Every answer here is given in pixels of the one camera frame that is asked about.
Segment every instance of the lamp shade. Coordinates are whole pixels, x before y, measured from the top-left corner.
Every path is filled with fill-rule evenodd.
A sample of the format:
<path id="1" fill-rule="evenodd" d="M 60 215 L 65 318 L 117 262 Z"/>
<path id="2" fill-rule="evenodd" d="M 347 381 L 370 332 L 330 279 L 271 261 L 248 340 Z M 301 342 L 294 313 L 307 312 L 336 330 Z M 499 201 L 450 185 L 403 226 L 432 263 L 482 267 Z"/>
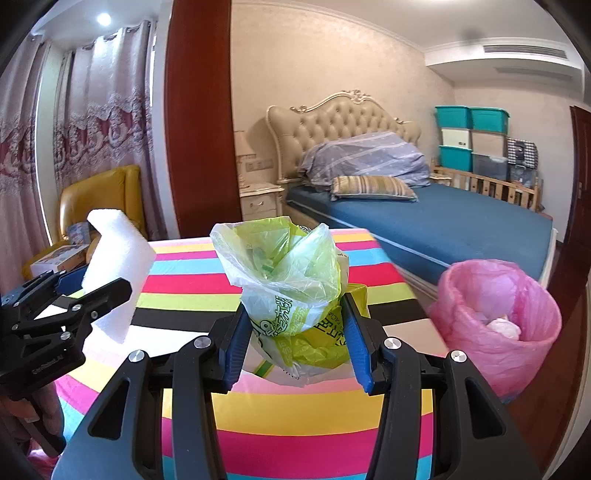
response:
<path id="1" fill-rule="evenodd" d="M 246 140 L 246 134 L 242 130 L 234 132 L 234 147 L 236 149 L 237 157 L 256 155 L 256 152 L 248 144 L 248 141 Z"/>

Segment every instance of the air conditioner vent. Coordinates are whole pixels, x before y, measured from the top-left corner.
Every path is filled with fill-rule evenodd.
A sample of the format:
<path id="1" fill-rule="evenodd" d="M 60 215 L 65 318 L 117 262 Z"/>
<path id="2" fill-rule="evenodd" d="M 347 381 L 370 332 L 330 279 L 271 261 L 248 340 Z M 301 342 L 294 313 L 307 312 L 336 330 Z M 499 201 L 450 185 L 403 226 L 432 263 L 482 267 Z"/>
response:
<path id="1" fill-rule="evenodd" d="M 566 52 L 559 48 L 540 47 L 536 45 L 484 45 L 485 53 L 531 53 L 545 55 L 557 59 L 568 60 Z"/>
<path id="2" fill-rule="evenodd" d="M 546 70 L 524 69 L 519 67 L 496 67 L 497 73 L 508 73 L 511 75 L 531 75 L 537 77 L 546 77 L 549 79 L 559 80 L 561 82 L 573 82 L 573 77 L 566 73 L 548 72 Z"/>

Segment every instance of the white storage box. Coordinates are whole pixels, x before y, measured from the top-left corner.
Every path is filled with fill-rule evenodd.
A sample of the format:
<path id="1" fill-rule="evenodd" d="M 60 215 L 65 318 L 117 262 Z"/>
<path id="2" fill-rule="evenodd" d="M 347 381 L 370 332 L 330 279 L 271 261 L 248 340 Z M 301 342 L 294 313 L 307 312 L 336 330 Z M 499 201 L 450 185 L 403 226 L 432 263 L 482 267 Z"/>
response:
<path id="1" fill-rule="evenodd" d="M 467 128 L 442 128 L 441 137 L 444 147 L 470 148 L 470 131 Z"/>
<path id="2" fill-rule="evenodd" d="M 86 261 L 88 245 L 64 245 L 31 264 L 33 277 L 42 273 L 74 270 Z"/>

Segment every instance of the tufted headboard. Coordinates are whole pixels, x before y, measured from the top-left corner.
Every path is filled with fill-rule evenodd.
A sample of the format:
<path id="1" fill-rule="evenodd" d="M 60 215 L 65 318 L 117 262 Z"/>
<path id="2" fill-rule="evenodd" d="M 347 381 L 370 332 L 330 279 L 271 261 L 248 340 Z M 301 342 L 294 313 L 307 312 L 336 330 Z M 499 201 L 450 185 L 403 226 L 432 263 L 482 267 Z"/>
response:
<path id="1" fill-rule="evenodd" d="M 335 93 L 311 107 L 270 106 L 267 125 L 277 148 L 280 184 L 298 180 L 301 158 L 319 143 L 385 130 L 411 143 L 416 143 L 421 135 L 416 123 L 391 117 L 359 90 Z"/>

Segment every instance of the pillow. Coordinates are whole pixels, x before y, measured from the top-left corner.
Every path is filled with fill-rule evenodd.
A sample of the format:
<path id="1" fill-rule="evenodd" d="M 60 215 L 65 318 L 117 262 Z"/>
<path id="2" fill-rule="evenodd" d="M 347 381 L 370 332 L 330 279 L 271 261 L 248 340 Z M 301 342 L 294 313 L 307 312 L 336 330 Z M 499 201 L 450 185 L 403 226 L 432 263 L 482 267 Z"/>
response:
<path id="1" fill-rule="evenodd" d="M 354 175 L 336 177 L 330 189 L 332 200 L 337 198 L 410 200 L 416 202 L 414 193 L 396 177 Z"/>

